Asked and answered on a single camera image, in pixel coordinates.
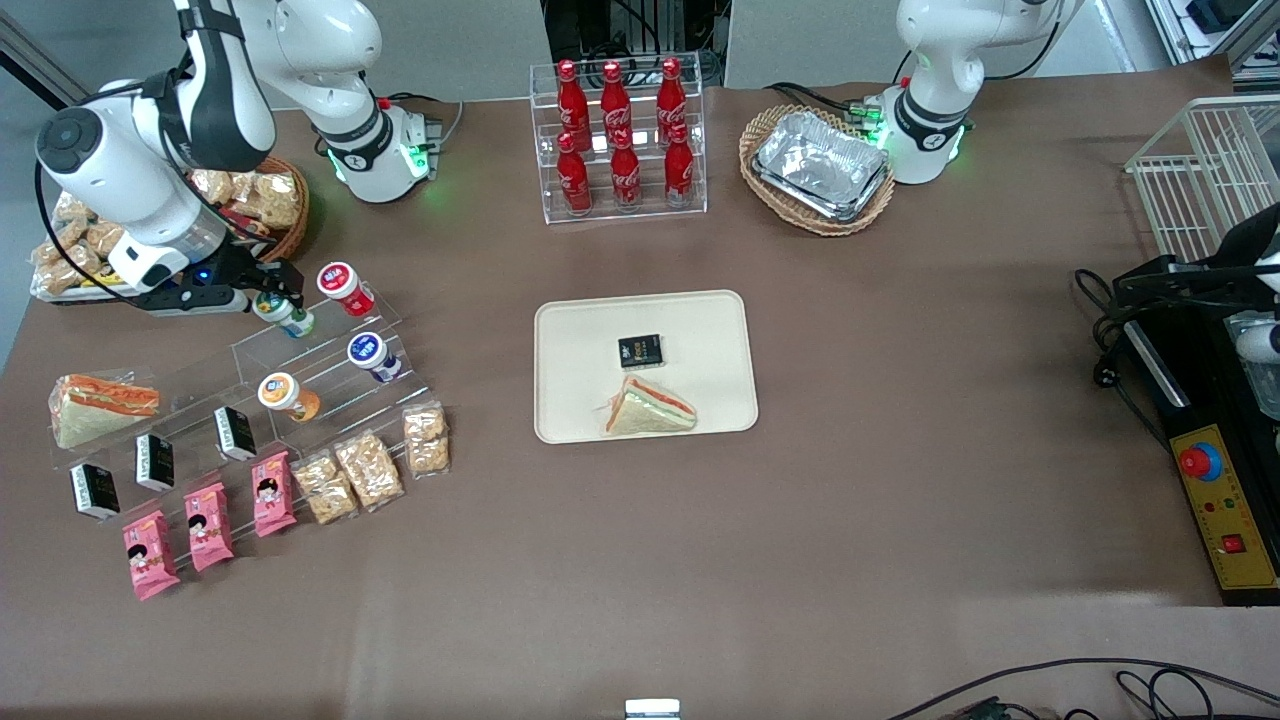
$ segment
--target brown tabletop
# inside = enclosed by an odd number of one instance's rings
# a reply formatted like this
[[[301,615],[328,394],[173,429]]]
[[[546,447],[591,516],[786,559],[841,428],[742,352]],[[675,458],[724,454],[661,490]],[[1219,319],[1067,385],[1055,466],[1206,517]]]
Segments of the brown tabletop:
[[[1229,88],[1216,61],[989,83],[946,174],[847,240],[781,223],[739,178],[737,135],[771,92],[709,94],[707,215],[554,229],[522,102],[470,106],[440,179],[385,206],[353,200],[305,118],[280,115],[278,151],[317,201],[298,264],[351,260],[406,314],[452,407],[453,473],[140,603],[118,528],[76,515],[49,470],[49,388],[174,370],[261,324],[33,304],[0,380],[0,708],[561,720],[669,696],[689,719],[878,717],[1071,655],[1275,687],[1280,614],[1217,607],[1167,457],[1089,379],[1092,311],[1070,291],[1076,266],[1111,277],[1149,254],[1121,164]],[[541,304],[712,288],[746,302],[755,428],[536,439]],[[989,689],[1121,705],[1105,669]]]

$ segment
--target yellow control panel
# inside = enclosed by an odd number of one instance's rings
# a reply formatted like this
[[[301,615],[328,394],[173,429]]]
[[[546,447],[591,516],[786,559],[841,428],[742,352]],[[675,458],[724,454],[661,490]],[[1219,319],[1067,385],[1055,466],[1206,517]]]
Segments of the yellow control panel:
[[[1169,441],[1222,589],[1280,587],[1217,425]]]

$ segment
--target woven basket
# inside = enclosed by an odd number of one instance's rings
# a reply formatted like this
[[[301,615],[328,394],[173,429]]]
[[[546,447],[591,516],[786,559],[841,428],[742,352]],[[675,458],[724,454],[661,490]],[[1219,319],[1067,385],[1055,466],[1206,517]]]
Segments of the woven basket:
[[[257,167],[257,172],[271,174],[289,173],[293,176],[293,187],[298,191],[300,205],[298,222],[293,223],[293,227],[287,231],[273,231],[271,237],[276,238],[278,242],[268,249],[259,260],[270,263],[271,260],[292,258],[293,252],[302,245],[302,238],[307,234],[307,214],[311,211],[311,192],[307,190],[307,179],[292,164],[274,156],[262,160],[262,164]]]
[[[751,156],[755,151],[760,149],[773,128],[777,127],[778,120],[788,113],[799,113],[801,110],[809,110],[817,114],[823,120],[831,123],[836,129],[847,132],[849,135],[858,135],[858,131],[845,120],[837,118],[836,115],[826,111],[818,110],[815,108],[805,108],[803,105],[778,105],[777,108],[771,108],[755,117],[754,120],[746,124],[746,129],[742,131],[742,137],[737,141],[737,159],[739,169],[742,172],[742,179],[746,184],[769,206],[780,218],[796,225],[797,228],[804,228],[814,234],[820,234],[823,237],[841,237],[847,234],[854,234],[855,232],[872,224],[872,222],[884,211],[884,206],[888,205],[891,197],[893,197],[893,173],[884,178],[881,183],[879,190],[876,195],[867,202],[863,208],[861,214],[858,215],[852,223],[837,223],[829,218],[824,218],[813,208],[800,202],[795,197],[791,197],[786,192],[773,187],[772,184],[762,181],[751,170]]]

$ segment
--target pink snack package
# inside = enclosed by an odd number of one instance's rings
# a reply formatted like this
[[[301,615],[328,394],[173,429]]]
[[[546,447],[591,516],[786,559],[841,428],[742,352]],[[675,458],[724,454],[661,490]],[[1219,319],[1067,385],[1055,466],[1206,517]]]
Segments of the pink snack package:
[[[200,573],[214,562],[236,557],[232,552],[232,527],[227,521],[227,489],[214,483],[188,495],[187,532],[191,536],[191,562]]]
[[[253,530],[264,538],[288,528],[293,518],[293,480],[289,474],[289,452],[275,455],[253,465]]]
[[[133,594],[138,600],[178,584],[178,570],[173,565],[173,552],[169,551],[169,523],[165,523],[164,512],[156,510],[125,525],[124,547],[129,553]]]

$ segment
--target red bottle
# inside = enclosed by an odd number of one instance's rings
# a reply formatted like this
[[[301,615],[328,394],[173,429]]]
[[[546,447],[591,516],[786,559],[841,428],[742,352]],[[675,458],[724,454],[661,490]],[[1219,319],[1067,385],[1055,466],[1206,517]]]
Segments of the red bottle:
[[[631,99],[622,88],[622,65],[617,60],[604,63],[604,92],[600,95],[600,111],[604,113],[604,137],[609,147],[621,147],[618,138],[626,137],[631,146]]]
[[[640,209],[640,159],[631,149],[631,128],[617,136],[618,147],[609,161],[613,170],[613,201],[620,213]]]
[[[561,159],[556,169],[561,174],[561,190],[564,191],[564,204],[568,214],[581,218],[591,211],[591,187],[586,182],[586,163],[577,154],[573,135],[562,132],[559,138]]]
[[[658,88],[658,146],[671,142],[671,128],[685,124],[685,86],[680,85],[680,59],[662,61],[662,87]]]
[[[573,67],[573,60],[561,60],[557,74],[561,81],[561,124],[564,126],[564,132],[573,137],[573,149],[579,152],[589,152],[591,150],[591,120],[586,114],[586,94],[577,85],[577,68]]]
[[[694,199],[694,152],[689,149],[689,126],[671,127],[667,149],[667,205],[689,208]]]

